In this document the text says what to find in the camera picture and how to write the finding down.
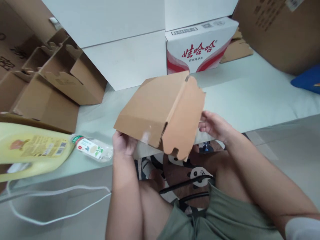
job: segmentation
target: white table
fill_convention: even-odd
[[[284,122],[320,114],[320,95],[295,88],[294,77],[278,71],[260,55],[224,63],[216,69],[193,74],[207,93],[205,109],[223,116],[240,132],[248,132]],[[103,103],[82,106],[76,132],[112,144],[113,125],[122,108],[138,87],[114,91],[106,88]],[[212,140],[198,132],[195,143]],[[139,143],[135,157],[158,153],[159,150]],[[105,167],[74,151],[57,170],[18,181],[22,187]]]

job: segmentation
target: yellow plastic jug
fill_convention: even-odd
[[[68,134],[0,122],[0,164],[30,163],[25,170],[0,174],[0,182],[51,172],[73,147]]]

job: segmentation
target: forearm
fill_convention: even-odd
[[[253,200],[272,218],[318,213],[312,201],[241,133],[226,142]]]
[[[142,239],[142,205],[133,158],[114,155],[106,239]]]

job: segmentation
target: white box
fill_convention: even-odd
[[[224,17],[166,32],[168,74],[217,67],[238,25]]]
[[[230,16],[238,0],[165,0],[166,31]]]
[[[83,51],[116,91],[167,74],[164,30],[84,48]]]
[[[42,0],[81,48],[165,28],[164,0]]]

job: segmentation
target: green shorts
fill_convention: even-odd
[[[205,217],[188,217],[174,202],[158,240],[283,239],[272,221],[257,206],[231,198],[210,184]]]

